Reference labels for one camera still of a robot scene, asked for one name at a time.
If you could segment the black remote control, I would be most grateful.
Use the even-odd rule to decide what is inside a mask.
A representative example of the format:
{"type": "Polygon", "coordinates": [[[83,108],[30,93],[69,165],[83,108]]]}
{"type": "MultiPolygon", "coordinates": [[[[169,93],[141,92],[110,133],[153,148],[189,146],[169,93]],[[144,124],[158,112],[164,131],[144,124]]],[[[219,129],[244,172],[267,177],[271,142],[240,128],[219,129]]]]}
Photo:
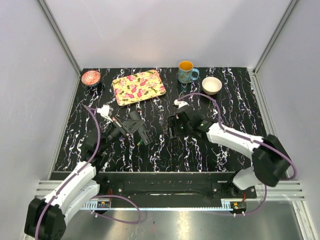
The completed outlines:
{"type": "Polygon", "coordinates": [[[137,131],[144,145],[147,146],[153,142],[151,135],[148,132],[147,127],[144,123],[141,124],[137,131]]]}

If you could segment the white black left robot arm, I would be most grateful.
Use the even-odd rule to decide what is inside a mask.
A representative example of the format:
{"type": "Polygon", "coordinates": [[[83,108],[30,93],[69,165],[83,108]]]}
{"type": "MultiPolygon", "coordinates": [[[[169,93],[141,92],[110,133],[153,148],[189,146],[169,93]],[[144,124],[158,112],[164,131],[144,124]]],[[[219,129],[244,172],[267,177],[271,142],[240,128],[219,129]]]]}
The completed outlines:
{"type": "Polygon", "coordinates": [[[83,142],[84,155],[66,179],[43,198],[34,198],[28,205],[24,233],[36,240],[60,240],[69,221],[92,199],[96,206],[89,207],[95,214],[106,212],[112,193],[108,179],[99,172],[107,162],[103,154],[120,137],[137,132],[145,145],[151,143],[145,122],[137,111],[128,119],[114,116],[109,119],[109,131],[102,133],[94,116],[96,129],[87,132],[83,142]]]}

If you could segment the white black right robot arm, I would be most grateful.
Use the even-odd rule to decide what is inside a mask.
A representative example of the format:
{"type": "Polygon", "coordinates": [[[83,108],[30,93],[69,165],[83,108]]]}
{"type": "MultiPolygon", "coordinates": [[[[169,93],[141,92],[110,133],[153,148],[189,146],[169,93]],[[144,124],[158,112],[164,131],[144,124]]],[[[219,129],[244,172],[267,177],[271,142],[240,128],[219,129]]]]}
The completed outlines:
{"type": "Polygon", "coordinates": [[[171,138],[190,136],[232,149],[251,160],[251,166],[237,171],[229,180],[228,194],[239,198],[249,187],[263,184],[275,187],[290,166],[289,156],[279,139],[254,136],[226,127],[217,120],[204,120],[184,111],[168,118],[171,138]]]}

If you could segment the floral rectangular tray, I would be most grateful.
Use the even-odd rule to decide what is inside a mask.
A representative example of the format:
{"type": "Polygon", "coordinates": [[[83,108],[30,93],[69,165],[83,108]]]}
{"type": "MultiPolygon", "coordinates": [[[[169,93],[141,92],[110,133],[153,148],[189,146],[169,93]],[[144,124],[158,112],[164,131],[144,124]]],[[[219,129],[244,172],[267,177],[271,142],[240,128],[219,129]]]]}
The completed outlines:
{"type": "Polygon", "coordinates": [[[121,107],[166,93],[160,74],[155,69],[117,78],[112,81],[112,86],[117,104],[121,107]]]}

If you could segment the blue mug yellow inside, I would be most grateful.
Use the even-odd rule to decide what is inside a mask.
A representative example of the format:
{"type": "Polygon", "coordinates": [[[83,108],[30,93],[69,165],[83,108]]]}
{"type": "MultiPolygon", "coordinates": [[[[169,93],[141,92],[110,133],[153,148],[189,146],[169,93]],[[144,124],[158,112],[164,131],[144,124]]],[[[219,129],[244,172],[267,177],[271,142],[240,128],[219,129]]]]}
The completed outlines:
{"type": "Polygon", "coordinates": [[[177,78],[181,84],[188,84],[198,80],[200,71],[194,68],[192,62],[184,60],[178,65],[177,78]]]}

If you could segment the cream white bowl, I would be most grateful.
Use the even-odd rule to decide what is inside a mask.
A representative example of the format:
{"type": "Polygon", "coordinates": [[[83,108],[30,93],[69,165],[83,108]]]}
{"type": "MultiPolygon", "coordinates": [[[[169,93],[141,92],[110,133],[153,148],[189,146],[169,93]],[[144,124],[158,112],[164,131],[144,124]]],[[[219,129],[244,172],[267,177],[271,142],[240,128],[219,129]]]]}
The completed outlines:
{"type": "Polygon", "coordinates": [[[216,77],[206,77],[202,80],[202,90],[209,96],[217,94],[222,89],[222,82],[216,77]]]}

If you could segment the red patterned bowl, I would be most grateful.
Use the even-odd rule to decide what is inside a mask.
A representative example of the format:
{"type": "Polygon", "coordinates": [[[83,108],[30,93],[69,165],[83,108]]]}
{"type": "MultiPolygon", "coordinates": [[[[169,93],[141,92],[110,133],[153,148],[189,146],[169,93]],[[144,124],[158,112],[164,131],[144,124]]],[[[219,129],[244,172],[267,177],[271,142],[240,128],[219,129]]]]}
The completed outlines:
{"type": "Polygon", "coordinates": [[[94,86],[100,79],[101,73],[98,70],[89,70],[82,75],[81,82],[86,86],[94,86]]]}

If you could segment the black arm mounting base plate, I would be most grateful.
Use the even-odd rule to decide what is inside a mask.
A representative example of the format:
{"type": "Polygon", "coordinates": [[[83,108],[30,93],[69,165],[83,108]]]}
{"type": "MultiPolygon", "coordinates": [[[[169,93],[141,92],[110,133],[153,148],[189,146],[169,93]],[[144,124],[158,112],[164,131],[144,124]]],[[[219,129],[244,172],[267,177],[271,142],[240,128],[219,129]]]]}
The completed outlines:
{"type": "Polygon", "coordinates": [[[232,172],[106,172],[97,175],[98,195],[120,195],[130,199],[151,196],[209,199],[257,198],[255,187],[237,190],[229,180],[232,172]]]}

